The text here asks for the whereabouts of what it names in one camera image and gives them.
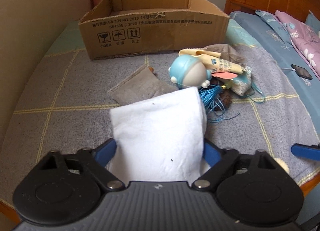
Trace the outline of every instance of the smartphone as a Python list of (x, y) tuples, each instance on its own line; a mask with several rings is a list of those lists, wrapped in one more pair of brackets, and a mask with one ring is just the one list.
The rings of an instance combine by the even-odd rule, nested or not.
[(296, 65), (291, 65), (291, 67), (296, 70), (296, 73), (298, 76), (305, 78), (305, 79), (312, 80), (312, 76), (309, 74), (309, 72), (305, 68), (299, 67)]

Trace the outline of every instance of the white cable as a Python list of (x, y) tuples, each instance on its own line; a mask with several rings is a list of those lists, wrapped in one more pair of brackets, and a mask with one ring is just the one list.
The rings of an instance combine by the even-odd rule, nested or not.
[(281, 70), (292, 70), (292, 71), (296, 71), (294, 68), (281, 68)]

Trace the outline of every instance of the umbrella symbol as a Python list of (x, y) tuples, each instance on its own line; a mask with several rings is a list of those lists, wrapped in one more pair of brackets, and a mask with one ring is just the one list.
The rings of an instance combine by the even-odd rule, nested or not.
[(103, 42), (105, 42), (108, 35), (109, 35), (109, 33), (100, 34), (99, 37), (103, 38)]
[(117, 33), (115, 33), (115, 36), (118, 36), (118, 40), (119, 40), (120, 36), (122, 36), (122, 33), (120, 31), (118, 31)]

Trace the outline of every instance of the white cloth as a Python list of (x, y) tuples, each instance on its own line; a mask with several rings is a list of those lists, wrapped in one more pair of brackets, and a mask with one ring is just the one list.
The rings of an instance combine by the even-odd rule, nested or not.
[(207, 117), (190, 87), (110, 110), (116, 154), (109, 171), (135, 181), (195, 181)]

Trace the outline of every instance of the round black pad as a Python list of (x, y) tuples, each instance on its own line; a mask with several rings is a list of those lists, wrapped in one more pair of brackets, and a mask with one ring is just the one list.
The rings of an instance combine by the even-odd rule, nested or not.
[(296, 218), (303, 194), (283, 170), (259, 169), (234, 175), (217, 188), (217, 199), (234, 219), (259, 226)]
[(63, 225), (89, 214), (100, 200), (98, 185), (85, 175), (56, 170), (38, 171), (16, 188), (13, 203), (27, 221), (40, 225)]

